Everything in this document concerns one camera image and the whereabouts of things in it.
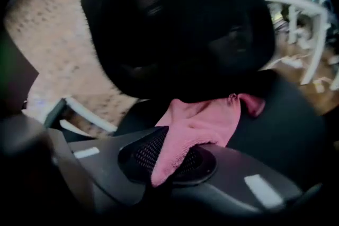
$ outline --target mesh panel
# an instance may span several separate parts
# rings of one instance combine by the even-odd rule
[[[160,154],[167,132],[162,133],[158,137],[152,138],[149,142],[143,144],[133,154],[139,165],[145,167],[149,173],[153,171],[157,158]],[[186,174],[197,169],[202,163],[202,156],[195,149],[190,149],[180,167],[175,174]]]

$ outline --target headrest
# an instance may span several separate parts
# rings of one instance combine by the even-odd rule
[[[103,69],[131,96],[185,100],[198,83],[257,71],[274,51],[264,0],[82,0],[82,7]]]

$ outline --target floor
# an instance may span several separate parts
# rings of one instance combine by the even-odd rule
[[[40,73],[29,93],[28,115],[37,117],[44,107],[60,97],[72,95],[100,117],[118,124],[136,101],[121,94],[103,73],[79,0],[17,0],[7,13],[5,26],[18,48]],[[279,39],[275,57],[300,53],[296,46],[289,46],[284,39]],[[301,70],[284,64],[277,64],[276,69],[296,84],[302,75]],[[326,59],[319,66],[318,76],[333,78]],[[313,84],[299,88],[319,114],[339,105],[339,92],[330,91],[327,85],[325,93],[321,94],[316,92]],[[75,122],[87,133],[103,133],[84,120]]]

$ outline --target chair seat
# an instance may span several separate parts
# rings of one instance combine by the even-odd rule
[[[246,153],[279,171],[306,190],[319,181],[325,152],[329,149],[323,118],[296,86],[272,70],[256,72],[237,86],[265,99],[262,114],[254,119],[244,109],[227,147]],[[115,135],[154,127],[170,100],[136,103],[121,121]]]

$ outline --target pink towel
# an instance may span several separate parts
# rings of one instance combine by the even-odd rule
[[[151,183],[161,185],[183,162],[189,149],[197,144],[214,143],[225,147],[240,119],[240,100],[249,114],[257,117],[265,101],[249,94],[231,94],[228,98],[186,104],[171,101],[156,126],[169,126],[169,131],[155,163]]]

